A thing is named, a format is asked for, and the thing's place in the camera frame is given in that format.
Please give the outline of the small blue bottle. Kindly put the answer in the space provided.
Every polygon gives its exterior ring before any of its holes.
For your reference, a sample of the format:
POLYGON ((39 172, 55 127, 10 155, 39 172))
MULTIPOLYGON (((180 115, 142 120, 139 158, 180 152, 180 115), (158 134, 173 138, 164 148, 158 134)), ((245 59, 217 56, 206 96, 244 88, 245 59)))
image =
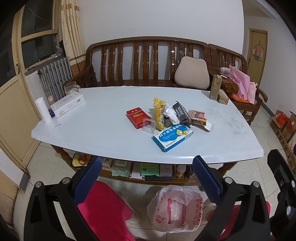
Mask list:
POLYGON ((55 117, 55 113, 54 113, 54 111, 53 111, 51 108, 49 108, 48 111, 49 111, 49 113, 50 113, 50 116, 51 116, 52 118, 54 118, 54 117, 55 117))

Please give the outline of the beige cushion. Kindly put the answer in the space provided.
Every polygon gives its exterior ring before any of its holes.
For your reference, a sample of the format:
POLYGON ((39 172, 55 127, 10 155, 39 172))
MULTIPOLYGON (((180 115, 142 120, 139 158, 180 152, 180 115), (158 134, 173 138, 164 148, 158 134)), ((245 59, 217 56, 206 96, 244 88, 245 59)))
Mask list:
POLYGON ((175 72, 174 80, 178 85, 206 90, 210 77, 205 60, 185 56, 175 72))

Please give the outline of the small brown carton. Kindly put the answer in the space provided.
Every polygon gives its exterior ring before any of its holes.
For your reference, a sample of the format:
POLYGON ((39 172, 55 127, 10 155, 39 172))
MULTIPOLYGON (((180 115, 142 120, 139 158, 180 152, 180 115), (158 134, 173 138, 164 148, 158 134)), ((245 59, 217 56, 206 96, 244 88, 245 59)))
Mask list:
POLYGON ((219 90, 217 101, 221 104, 225 104, 225 105, 228 104, 229 97, 227 96, 227 94, 225 93, 225 91, 223 89, 219 90))

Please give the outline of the yellow framed door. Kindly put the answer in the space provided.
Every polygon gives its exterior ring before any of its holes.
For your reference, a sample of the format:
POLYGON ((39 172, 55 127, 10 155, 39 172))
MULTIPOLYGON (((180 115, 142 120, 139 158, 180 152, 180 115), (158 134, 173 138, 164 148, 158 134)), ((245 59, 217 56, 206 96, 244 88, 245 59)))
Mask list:
POLYGON ((57 55, 60 1, 1 1, 1 150, 25 171, 41 119, 26 75, 57 55))

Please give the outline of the long white box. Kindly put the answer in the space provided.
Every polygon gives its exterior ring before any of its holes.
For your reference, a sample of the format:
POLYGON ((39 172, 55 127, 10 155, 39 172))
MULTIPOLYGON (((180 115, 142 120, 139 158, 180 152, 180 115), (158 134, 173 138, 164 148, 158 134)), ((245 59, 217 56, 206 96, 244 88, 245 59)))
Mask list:
POLYGON ((85 99, 83 94, 74 91, 71 94, 63 97, 62 99, 50 105, 50 108, 55 113, 55 116, 59 118, 63 116, 65 113, 69 112, 71 109, 83 103, 84 101, 85 99))

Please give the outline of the white paper roll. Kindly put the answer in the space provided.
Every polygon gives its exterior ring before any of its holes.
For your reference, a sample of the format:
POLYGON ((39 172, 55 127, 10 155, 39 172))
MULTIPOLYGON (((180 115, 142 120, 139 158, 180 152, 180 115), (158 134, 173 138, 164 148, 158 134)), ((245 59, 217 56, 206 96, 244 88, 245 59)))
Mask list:
POLYGON ((50 116, 50 113, 48 111, 49 108, 47 108, 43 97, 38 98, 35 101, 35 104, 45 124, 53 128, 60 125, 60 122, 58 121, 56 115, 54 118, 50 116))

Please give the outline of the dark red patterned box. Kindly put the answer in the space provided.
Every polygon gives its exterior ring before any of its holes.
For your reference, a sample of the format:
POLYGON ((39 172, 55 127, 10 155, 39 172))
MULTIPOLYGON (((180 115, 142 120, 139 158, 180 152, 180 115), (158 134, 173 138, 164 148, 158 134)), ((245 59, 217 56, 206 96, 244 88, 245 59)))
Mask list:
POLYGON ((188 116, 191 119, 192 123, 199 126, 206 126, 207 118, 206 113, 202 111, 189 110, 188 116))

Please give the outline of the green wipes pack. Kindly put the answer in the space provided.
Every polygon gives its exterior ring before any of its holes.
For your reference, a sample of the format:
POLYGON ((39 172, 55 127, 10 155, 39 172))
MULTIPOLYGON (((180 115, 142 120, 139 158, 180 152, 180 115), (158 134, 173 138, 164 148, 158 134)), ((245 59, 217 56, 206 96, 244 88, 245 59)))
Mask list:
POLYGON ((111 166, 112 176, 128 178, 130 176, 132 162, 114 159, 111 166))

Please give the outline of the light green pack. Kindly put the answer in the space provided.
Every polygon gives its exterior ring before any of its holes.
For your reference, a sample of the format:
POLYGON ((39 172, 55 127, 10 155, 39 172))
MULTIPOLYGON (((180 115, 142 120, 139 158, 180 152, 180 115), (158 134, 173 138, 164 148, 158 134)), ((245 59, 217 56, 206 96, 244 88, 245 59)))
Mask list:
POLYGON ((142 176, 159 176, 159 164, 140 163, 139 168, 142 176))

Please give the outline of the pink plastic bag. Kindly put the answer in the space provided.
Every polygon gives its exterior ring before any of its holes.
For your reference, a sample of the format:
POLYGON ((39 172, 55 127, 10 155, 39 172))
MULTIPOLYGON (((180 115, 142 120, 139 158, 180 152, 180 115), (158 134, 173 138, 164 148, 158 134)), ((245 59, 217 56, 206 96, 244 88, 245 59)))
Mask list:
POLYGON ((250 77, 235 67, 229 65, 227 67, 221 67, 220 73, 229 77, 238 86, 237 94, 232 93, 231 99, 243 103, 255 103, 255 93, 257 84, 250 81, 250 77))

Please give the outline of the tall green brown carton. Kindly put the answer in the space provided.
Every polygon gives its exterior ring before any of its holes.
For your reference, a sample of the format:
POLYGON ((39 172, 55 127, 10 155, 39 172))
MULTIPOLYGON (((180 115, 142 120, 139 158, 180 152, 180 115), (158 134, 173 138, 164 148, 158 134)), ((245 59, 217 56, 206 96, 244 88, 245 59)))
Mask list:
POLYGON ((211 100, 217 100, 221 83, 222 83, 222 77, 220 75, 214 74, 211 89, 210 89, 210 94, 209 94, 209 98, 211 100))

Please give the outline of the blue white medicine box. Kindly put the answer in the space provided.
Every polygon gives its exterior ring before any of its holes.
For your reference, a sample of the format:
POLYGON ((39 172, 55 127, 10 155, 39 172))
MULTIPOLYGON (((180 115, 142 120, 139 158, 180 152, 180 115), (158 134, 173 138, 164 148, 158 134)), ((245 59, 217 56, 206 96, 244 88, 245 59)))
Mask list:
POLYGON ((163 152, 167 152, 191 137, 193 133, 186 125, 178 124, 156 133, 152 140, 163 152))

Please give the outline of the person's red trousers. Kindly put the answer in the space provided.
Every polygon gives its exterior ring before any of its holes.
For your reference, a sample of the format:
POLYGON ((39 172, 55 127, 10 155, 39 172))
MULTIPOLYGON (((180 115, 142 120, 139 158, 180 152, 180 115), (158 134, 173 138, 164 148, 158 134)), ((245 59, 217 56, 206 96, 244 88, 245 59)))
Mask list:
MULTIPOLYGON (((85 201, 78 205, 92 231, 100 240, 133 240, 127 225, 139 222, 139 216, 119 193, 96 181, 85 201)), ((200 225, 206 225, 216 204, 204 200, 200 225)))

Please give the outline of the beige curtain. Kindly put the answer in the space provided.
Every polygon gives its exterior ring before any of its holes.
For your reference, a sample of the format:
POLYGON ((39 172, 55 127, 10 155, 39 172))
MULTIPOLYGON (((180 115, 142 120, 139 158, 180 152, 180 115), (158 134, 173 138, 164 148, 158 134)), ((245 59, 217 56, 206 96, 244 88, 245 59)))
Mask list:
POLYGON ((77 75, 84 68, 86 53, 81 33, 79 1, 61 1, 60 11, 65 53, 73 75, 77 75))

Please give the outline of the white tissue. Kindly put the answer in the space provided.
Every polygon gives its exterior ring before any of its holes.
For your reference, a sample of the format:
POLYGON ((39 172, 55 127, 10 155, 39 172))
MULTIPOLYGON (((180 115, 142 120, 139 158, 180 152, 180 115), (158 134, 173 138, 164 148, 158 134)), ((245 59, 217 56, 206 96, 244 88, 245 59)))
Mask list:
POLYGON ((171 121, 172 125, 178 125, 180 123, 176 111, 167 103, 163 106, 163 115, 171 121))

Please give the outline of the white coffee table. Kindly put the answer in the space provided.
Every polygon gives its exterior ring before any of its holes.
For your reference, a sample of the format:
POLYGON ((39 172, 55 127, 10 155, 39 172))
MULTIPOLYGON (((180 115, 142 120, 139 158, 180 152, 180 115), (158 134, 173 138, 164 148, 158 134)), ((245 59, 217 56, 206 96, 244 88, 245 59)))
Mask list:
POLYGON ((205 90, 171 87, 83 88, 84 102, 59 118, 54 127, 40 121, 34 139, 73 151, 133 162, 189 165, 195 156, 208 164, 233 163, 261 158, 263 148, 233 103, 221 104, 205 90), (154 120, 135 128, 127 111, 141 108, 154 115, 154 98, 180 103, 186 110, 203 111, 209 130, 192 127, 193 134, 164 152, 152 137, 154 120))

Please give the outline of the grey radiator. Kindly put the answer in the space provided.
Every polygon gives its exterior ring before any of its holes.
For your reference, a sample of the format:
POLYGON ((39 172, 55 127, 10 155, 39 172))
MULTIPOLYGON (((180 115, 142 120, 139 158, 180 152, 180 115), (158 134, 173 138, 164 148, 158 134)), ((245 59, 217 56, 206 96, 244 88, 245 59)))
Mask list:
POLYGON ((39 79, 46 97, 58 101, 66 96, 63 85, 73 77, 68 57, 58 60, 38 70, 39 79))

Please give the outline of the red cigarette pack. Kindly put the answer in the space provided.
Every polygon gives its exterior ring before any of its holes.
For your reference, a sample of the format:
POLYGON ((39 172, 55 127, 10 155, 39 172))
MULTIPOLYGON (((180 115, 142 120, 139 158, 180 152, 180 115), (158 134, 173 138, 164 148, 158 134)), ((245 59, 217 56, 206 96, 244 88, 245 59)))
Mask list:
POLYGON ((151 118, 141 109, 134 108, 126 112, 126 116, 131 121, 136 129, 143 127, 144 119, 150 120, 151 118))

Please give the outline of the yellow snack bag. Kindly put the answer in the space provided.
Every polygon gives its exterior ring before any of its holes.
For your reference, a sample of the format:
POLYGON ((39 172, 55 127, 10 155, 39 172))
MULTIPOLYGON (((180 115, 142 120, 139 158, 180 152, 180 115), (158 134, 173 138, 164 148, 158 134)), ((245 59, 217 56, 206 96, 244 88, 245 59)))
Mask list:
POLYGON ((166 105, 166 102, 158 98, 154 98, 154 115, 156 121, 156 127, 159 131, 164 129, 164 115, 163 108, 166 105))

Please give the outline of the yellow far door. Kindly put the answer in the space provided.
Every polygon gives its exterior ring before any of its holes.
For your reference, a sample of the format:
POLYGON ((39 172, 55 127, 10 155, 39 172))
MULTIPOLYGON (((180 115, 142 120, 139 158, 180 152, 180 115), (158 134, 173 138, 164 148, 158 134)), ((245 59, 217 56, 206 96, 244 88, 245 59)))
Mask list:
POLYGON ((251 81, 260 85, 264 72, 268 44, 268 32, 249 29, 247 74, 251 81))

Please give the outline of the wooden bench sofa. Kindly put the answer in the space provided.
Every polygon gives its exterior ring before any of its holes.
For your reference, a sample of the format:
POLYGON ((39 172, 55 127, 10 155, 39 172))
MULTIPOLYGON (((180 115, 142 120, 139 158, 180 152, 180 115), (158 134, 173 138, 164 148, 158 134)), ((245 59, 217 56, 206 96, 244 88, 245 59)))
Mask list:
POLYGON ((76 82, 82 88, 107 86, 175 87, 175 71, 185 56, 193 57, 200 47, 209 74, 214 73, 208 44, 174 37, 130 37, 94 43, 87 48, 82 71, 67 83, 76 82), (168 79, 159 79, 159 46, 168 46, 168 79), (131 77, 124 79, 124 48, 132 47, 131 77))

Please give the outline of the white red plastic bag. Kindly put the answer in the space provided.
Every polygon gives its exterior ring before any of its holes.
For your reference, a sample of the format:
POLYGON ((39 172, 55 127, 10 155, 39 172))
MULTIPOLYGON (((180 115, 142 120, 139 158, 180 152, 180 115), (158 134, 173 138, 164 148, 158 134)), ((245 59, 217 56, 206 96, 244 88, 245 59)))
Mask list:
POLYGON ((160 232, 196 231, 202 221, 202 192, 192 187, 168 185, 147 206, 152 228, 160 232))

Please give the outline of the dark grey small carton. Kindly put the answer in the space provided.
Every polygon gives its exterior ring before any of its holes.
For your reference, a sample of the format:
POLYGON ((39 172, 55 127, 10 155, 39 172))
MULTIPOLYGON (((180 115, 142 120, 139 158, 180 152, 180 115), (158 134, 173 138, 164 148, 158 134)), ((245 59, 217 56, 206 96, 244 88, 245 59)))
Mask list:
POLYGON ((175 110, 180 123, 186 125, 189 128, 190 125, 193 125, 193 122, 190 119, 186 109, 178 101, 176 101, 176 103, 173 105, 173 109, 175 110))

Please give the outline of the glass mug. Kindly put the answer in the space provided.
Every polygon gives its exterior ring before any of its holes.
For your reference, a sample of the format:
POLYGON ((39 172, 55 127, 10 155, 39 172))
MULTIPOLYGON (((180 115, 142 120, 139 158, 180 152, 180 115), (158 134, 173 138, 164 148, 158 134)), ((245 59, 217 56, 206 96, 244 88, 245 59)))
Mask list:
POLYGON ((73 92, 80 92, 80 86, 75 81, 73 81, 65 84, 64 90, 66 95, 69 95, 73 92))

